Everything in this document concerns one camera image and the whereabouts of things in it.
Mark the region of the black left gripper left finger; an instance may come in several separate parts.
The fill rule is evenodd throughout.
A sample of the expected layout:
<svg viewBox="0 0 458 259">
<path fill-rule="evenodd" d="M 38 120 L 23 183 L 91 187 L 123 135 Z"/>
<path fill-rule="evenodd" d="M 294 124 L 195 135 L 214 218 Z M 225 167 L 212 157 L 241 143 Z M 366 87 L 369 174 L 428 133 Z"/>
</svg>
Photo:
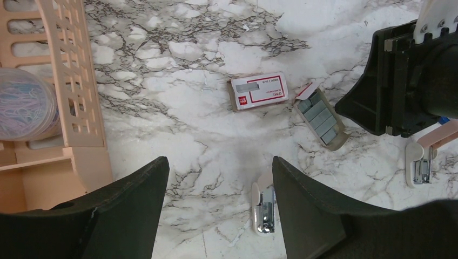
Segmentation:
<svg viewBox="0 0 458 259">
<path fill-rule="evenodd" d="M 49 210 L 1 214 L 1 258 L 151 258 L 169 172 L 160 156 Z"/>
</svg>

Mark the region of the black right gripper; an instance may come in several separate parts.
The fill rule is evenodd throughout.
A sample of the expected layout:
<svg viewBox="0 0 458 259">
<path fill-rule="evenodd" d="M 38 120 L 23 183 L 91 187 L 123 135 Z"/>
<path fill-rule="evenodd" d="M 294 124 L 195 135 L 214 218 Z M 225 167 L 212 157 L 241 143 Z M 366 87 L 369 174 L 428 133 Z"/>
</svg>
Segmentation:
<svg viewBox="0 0 458 259">
<path fill-rule="evenodd" d="M 335 111 L 374 135 L 409 137 L 457 118 L 457 33 L 417 44 L 415 22 L 375 31 L 365 70 Z"/>
</svg>

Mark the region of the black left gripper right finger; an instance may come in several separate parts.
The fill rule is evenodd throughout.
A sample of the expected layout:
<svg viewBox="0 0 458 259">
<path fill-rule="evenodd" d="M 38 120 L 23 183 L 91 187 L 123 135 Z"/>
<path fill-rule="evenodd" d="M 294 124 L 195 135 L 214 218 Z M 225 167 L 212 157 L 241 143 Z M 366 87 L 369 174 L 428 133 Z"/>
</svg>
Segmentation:
<svg viewBox="0 0 458 259">
<path fill-rule="evenodd" d="M 288 258 L 457 258 L 457 201 L 391 210 L 353 199 L 275 156 Z"/>
</svg>

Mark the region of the staple tray with staples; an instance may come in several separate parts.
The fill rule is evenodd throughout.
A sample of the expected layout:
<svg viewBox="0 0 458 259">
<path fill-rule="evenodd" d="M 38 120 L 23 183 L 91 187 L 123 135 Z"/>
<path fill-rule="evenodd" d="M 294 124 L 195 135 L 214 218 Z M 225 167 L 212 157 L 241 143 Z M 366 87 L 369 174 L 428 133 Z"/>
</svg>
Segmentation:
<svg viewBox="0 0 458 259">
<path fill-rule="evenodd" d="M 317 84 L 306 84 L 295 96 L 293 108 L 326 149 L 337 151 L 348 140 L 346 126 Z"/>
</svg>

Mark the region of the white eraser block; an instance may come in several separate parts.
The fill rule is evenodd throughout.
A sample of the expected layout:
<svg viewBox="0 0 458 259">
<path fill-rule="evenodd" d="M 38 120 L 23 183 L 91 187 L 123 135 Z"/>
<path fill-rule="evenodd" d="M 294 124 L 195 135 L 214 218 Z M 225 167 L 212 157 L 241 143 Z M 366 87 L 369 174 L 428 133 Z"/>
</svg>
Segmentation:
<svg viewBox="0 0 458 259">
<path fill-rule="evenodd" d="M 252 227 L 259 236 L 275 232 L 275 190 L 271 172 L 262 174 L 252 183 Z"/>
</svg>

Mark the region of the red white staple box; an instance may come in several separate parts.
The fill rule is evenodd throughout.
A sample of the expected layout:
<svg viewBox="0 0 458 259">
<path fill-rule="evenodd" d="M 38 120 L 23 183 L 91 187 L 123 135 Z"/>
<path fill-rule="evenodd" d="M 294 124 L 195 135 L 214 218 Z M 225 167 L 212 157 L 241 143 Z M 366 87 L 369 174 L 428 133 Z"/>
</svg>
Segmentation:
<svg viewBox="0 0 458 259">
<path fill-rule="evenodd" d="M 235 112 L 288 100 L 288 87 L 282 72 L 232 78 L 227 82 Z"/>
</svg>

